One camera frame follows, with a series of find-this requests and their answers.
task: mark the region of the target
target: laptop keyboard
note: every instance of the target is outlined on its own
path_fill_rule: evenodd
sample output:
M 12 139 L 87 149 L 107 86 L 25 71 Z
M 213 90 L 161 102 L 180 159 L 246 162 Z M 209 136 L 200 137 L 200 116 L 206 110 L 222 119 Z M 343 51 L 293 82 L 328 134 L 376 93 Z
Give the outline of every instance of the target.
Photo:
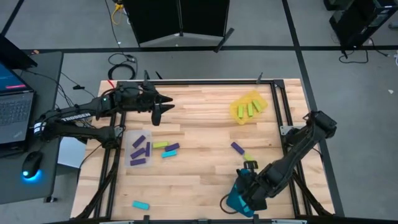
M 27 121 L 31 100 L 0 102 L 0 126 Z

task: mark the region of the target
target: desk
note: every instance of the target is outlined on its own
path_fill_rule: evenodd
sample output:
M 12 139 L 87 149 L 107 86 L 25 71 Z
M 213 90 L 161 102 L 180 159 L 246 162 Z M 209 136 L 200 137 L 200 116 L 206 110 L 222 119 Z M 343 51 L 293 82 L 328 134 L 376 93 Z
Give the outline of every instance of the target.
M 305 123 L 307 103 L 299 79 L 284 80 L 294 125 Z M 111 88 L 101 82 L 99 93 Z M 276 113 L 270 85 L 157 85 L 159 93 L 172 97 L 176 106 L 162 116 L 160 126 L 151 125 L 149 113 L 128 113 L 126 127 L 152 131 L 153 141 L 179 142 L 178 155 L 162 159 L 162 149 L 153 150 L 154 163 L 148 168 L 125 168 L 121 151 L 112 220 L 242 219 L 243 215 L 228 215 L 219 208 L 222 196 L 230 190 L 236 169 L 244 159 L 230 144 L 236 141 L 262 169 L 283 156 Z M 229 115 L 229 104 L 245 93 L 257 90 L 268 102 L 268 108 L 248 124 L 238 125 Z M 279 105 L 283 105 L 280 91 Z M 282 119 L 283 106 L 280 107 Z M 109 119 L 93 123 L 97 127 L 109 125 Z M 90 141 L 86 155 L 99 143 Z M 73 203 L 72 215 L 78 215 L 98 188 L 104 151 L 96 151 L 84 164 Z M 322 205 L 333 212 L 331 196 L 319 154 L 310 151 L 302 160 L 308 188 Z M 296 187 L 300 211 L 302 196 Z M 107 200 L 105 193 L 101 215 Z M 132 208 L 133 200 L 149 203 L 148 211 Z M 292 218 L 289 188 L 275 198 L 267 199 L 268 209 L 256 212 L 260 218 Z
M 63 60 L 61 52 L 32 55 L 32 59 L 37 62 L 38 67 L 32 68 L 31 71 L 59 81 Z M 23 72 L 21 77 L 37 93 L 30 119 L 30 125 L 33 126 L 35 119 L 42 113 L 54 109 L 58 85 L 48 78 L 28 72 Z M 21 173 L 22 163 L 26 155 L 39 150 L 43 145 L 37 139 L 31 138 L 28 151 L 22 155 L 0 159 L 0 204 L 51 196 L 55 181 L 59 144 L 60 140 L 54 139 L 42 148 L 44 154 L 40 165 L 42 175 L 37 181 L 26 182 Z

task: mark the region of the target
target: purple block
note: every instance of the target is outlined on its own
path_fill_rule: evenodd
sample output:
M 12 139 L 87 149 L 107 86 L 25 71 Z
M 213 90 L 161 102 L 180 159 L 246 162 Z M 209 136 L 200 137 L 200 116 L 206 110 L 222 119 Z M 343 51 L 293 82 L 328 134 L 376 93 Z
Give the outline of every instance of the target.
M 239 146 L 238 144 L 236 144 L 236 142 L 232 142 L 231 146 L 232 146 L 240 155 L 243 155 L 243 154 L 244 154 L 244 150 L 242 149 L 241 146 Z
M 134 159 L 134 160 L 130 161 L 130 166 L 144 164 L 146 162 L 147 162 L 147 160 L 145 158 L 143 158 L 143 159 Z
M 150 156 L 150 142 L 147 142 L 147 148 L 145 149 L 145 156 Z
M 139 157 L 141 154 L 145 153 L 145 149 L 144 148 L 140 148 L 138 151 L 133 152 L 130 156 L 131 159 L 135 159 L 137 157 Z
M 171 146 L 164 147 L 164 151 L 169 152 L 171 150 L 178 149 L 180 147 L 179 143 L 172 144 Z
M 137 148 L 143 141 L 145 140 L 145 136 L 141 136 L 135 141 L 132 146 Z

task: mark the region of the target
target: yellow cable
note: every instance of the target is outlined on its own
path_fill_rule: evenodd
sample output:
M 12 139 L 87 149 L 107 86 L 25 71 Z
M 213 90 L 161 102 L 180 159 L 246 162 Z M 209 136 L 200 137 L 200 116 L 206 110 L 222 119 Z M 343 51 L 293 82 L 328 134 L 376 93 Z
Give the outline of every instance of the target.
M 120 21 L 121 21 L 121 19 L 122 19 L 122 12 L 120 12 L 119 22 L 115 22 L 114 19 L 113 19 L 113 17 L 114 17 L 114 15 L 115 15 L 115 13 L 118 12 L 119 10 L 121 10 L 121 9 L 123 9 L 123 5 L 122 5 L 122 4 L 116 3 L 116 4 L 115 4 L 114 11 L 113 11 L 112 16 L 111 16 L 111 17 L 112 17 L 112 23 L 115 24 L 115 25 L 119 25 L 119 24 L 120 24 Z

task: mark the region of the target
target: laptop screen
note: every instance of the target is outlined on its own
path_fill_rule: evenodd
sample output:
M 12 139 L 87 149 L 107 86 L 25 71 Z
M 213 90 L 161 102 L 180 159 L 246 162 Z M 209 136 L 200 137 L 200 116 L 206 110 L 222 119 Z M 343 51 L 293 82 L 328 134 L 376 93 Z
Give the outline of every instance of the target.
M 0 92 L 21 91 L 26 88 L 26 85 L 17 78 L 15 73 L 0 63 Z

